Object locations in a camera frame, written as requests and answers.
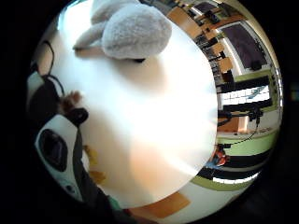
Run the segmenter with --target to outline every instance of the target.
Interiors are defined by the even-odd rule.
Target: white table
[[[80,91],[89,111],[83,143],[98,152],[99,186],[122,208],[154,203],[186,185],[214,150],[217,95],[203,52],[173,24],[166,49],[143,63],[108,58],[98,48],[72,50],[89,27],[91,1],[60,15],[47,38],[55,51],[52,73],[65,91]],[[48,71],[50,51],[36,51]]]

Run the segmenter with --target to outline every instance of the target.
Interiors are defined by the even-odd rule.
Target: plush toy
[[[142,60],[156,55],[167,46],[172,33],[170,21],[161,11],[137,0],[94,0],[91,23],[74,49],[98,40],[103,52],[116,59]]]

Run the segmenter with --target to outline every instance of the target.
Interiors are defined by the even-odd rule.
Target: cable
[[[59,87],[60,87],[60,89],[62,91],[62,95],[65,96],[64,87],[63,87],[62,83],[59,81],[59,79],[56,76],[54,76],[54,75],[51,74],[52,67],[53,67],[54,61],[55,61],[55,52],[54,52],[54,49],[53,49],[52,45],[50,44],[50,42],[48,40],[44,40],[43,44],[47,45],[50,48],[50,52],[52,54],[52,60],[50,62],[50,69],[49,69],[49,72],[45,76],[53,78],[58,83],[58,85],[59,85]]]
[[[250,140],[252,138],[252,136],[257,133],[258,127],[259,127],[259,124],[260,124],[260,117],[263,115],[263,111],[259,107],[256,107],[256,108],[253,108],[246,115],[249,116],[250,121],[252,121],[253,119],[256,119],[256,128],[255,128],[254,133],[250,137],[248,137],[246,139],[243,139],[242,141],[232,143],[232,144],[219,144],[220,146],[222,146],[223,148],[230,148],[232,145],[240,144],[242,142]]]
[[[218,122],[218,124],[217,124],[218,127],[228,123],[229,121],[231,121],[232,118],[251,116],[251,114],[250,114],[250,112],[246,113],[246,114],[232,114],[231,112],[219,110],[218,117],[223,118],[223,116],[225,116],[226,120]]]
[[[50,42],[48,40],[44,40],[43,44],[48,45],[48,47],[50,48],[50,52],[52,53],[52,61],[50,62],[50,69],[49,69],[49,72],[48,72],[48,75],[50,75],[51,71],[52,71],[52,67],[54,65],[54,61],[55,61],[55,52],[53,50],[52,45],[50,44]]]

